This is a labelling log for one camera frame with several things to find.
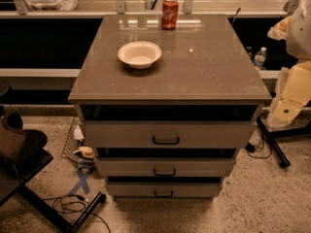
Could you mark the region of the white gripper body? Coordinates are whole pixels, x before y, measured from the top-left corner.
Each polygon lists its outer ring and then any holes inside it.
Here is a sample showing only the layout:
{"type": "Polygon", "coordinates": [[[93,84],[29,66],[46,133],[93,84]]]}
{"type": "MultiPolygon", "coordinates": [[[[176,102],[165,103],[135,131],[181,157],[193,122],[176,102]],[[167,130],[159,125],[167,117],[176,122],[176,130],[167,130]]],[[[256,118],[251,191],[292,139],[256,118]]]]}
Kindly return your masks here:
{"type": "Polygon", "coordinates": [[[266,122],[269,127],[291,124],[311,101],[311,61],[298,61],[291,69],[282,68],[266,122]]]}

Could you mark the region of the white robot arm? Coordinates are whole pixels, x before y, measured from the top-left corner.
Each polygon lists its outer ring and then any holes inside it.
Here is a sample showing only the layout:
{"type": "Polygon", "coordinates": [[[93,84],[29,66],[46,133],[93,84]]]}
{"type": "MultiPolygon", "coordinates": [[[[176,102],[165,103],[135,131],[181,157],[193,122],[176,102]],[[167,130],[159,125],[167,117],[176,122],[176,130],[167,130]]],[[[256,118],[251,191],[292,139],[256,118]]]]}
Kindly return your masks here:
{"type": "Polygon", "coordinates": [[[269,127],[281,128],[291,124],[311,101],[311,0],[302,0],[267,36],[285,40],[287,53],[297,59],[293,67],[281,69],[266,120],[269,127]]]}

